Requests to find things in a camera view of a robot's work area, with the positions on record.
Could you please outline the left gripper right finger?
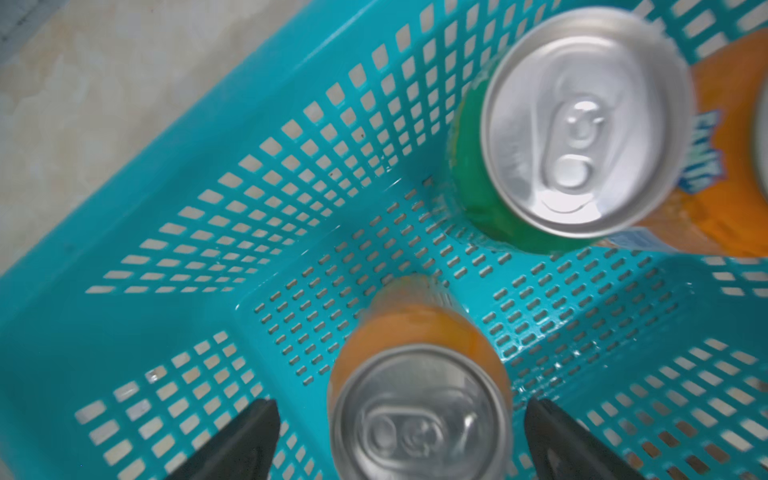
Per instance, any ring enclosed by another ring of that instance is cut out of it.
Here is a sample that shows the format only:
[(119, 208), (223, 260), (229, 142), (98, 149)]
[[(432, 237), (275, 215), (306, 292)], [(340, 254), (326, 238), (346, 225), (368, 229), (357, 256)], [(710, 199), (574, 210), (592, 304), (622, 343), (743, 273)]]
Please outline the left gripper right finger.
[(549, 399), (528, 401), (524, 432), (539, 479), (644, 479)]

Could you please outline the teal plastic basket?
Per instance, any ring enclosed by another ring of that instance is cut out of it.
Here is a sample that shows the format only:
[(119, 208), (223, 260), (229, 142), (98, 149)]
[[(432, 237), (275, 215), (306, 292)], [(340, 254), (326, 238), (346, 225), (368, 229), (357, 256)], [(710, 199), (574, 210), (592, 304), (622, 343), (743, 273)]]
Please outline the teal plastic basket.
[(16, 479), (161, 479), (258, 398), (270, 474), (331, 479), (326, 395), (363, 310), (412, 272), (650, 479), (767, 475), (767, 263), (445, 232), (432, 174), (495, 54), (573, 1), (315, 1), (1, 279)]

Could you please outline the orange Fanta can rear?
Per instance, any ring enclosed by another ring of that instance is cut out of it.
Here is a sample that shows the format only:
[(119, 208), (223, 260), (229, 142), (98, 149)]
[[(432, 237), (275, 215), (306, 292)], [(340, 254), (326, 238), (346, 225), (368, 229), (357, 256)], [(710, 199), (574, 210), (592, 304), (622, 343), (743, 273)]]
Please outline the orange Fanta can rear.
[(601, 247), (696, 255), (767, 254), (767, 30), (696, 63), (699, 113), (677, 187)]

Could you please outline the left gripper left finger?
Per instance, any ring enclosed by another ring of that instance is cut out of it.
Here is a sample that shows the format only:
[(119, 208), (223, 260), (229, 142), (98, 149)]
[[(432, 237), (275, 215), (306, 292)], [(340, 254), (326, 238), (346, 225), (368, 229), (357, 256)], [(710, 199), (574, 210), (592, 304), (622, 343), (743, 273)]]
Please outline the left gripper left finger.
[(167, 479), (267, 479), (280, 426), (277, 402), (254, 400)]

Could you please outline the green can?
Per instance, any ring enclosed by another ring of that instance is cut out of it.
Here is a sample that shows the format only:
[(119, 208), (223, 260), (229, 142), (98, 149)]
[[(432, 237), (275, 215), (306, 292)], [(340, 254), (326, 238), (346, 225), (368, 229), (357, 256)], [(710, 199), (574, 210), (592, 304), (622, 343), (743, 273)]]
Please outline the green can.
[(433, 215), (454, 239), (549, 255), (631, 228), (673, 192), (695, 94), (648, 21), (578, 8), (496, 55), (464, 95)]

